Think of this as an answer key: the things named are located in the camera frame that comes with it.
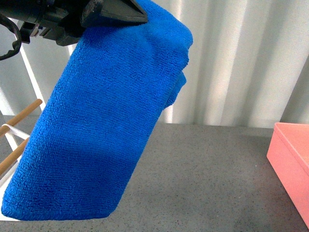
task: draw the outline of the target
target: microfiber towel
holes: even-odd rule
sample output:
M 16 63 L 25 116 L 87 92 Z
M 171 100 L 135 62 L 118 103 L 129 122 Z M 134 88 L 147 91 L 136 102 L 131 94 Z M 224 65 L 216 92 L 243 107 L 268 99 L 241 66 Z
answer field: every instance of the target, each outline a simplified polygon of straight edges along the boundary
M 185 83 L 193 39 L 150 0 L 149 22 L 89 28 L 38 119 L 3 197 L 19 220 L 108 217 L 162 112 Z

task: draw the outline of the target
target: white rack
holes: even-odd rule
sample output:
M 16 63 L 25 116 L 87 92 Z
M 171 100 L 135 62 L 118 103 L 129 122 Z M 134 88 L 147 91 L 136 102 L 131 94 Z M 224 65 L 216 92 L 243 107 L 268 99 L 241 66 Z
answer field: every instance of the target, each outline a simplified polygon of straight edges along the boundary
M 14 126 L 22 121 L 25 117 L 27 117 L 31 112 L 33 112 L 37 107 L 42 104 L 41 99 L 37 99 L 27 108 L 25 108 L 22 112 L 16 115 L 14 118 L 9 120 L 7 123 L 3 124 L 0 127 L 0 138 L 5 135 L 6 139 L 8 140 L 11 148 L 12 153 L 5 158 L 5 160 L 0 163 L 0 206 L 2 206 L 3 195 L 8 187 L 8 184 L 19 164 L 21 159 L 21 155 L 24 152 L 24 149 L 27 145 L 29 134 L 24 133 L 23 131 L 15 128 Z M 18 136 L 24 141 L 18 145 L 15 139 L 15 136 Z M 2 213 L 0 213 L 0 221 L 18 221 L 16 219 L 6 217 Z

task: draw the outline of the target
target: pink plastic box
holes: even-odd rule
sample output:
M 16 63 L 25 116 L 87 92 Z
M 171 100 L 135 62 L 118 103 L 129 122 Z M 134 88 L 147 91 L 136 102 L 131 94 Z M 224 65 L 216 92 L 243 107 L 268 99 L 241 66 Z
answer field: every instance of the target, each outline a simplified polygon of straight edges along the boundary
M 276 123 L 267 158 L 309 228 L 309 125 Z

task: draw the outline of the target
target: speckled surface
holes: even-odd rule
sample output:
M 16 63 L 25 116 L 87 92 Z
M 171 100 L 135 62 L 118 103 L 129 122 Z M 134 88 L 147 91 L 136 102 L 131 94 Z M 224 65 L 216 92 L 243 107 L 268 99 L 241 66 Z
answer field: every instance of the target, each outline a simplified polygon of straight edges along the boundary
M 19 128 L 30 131 L 36 118 Z M 269 129 L 158 124 L 106 219 L 0 222 L 1 232 L 308 232 L 266 159 Z M 0 140 L 0 160 L 10 153 Z

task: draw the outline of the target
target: black cable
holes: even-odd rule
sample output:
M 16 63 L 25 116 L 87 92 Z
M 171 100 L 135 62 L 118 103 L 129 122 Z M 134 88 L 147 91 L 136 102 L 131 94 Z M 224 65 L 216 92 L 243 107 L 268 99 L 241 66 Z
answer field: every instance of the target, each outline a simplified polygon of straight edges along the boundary
M 21 34 L 17 25 L 2 14 L 0 14 L 0 24 L 4 25 L 8 30 L 10 30 L 10 32 L 14 33 L 17 38 L 17 40 L 12 43 L 14 50 L 9 50 L 7 54 L 0 56 L 0 60 L 4 60 L 15 56 L 19 52 L 21 47 Z

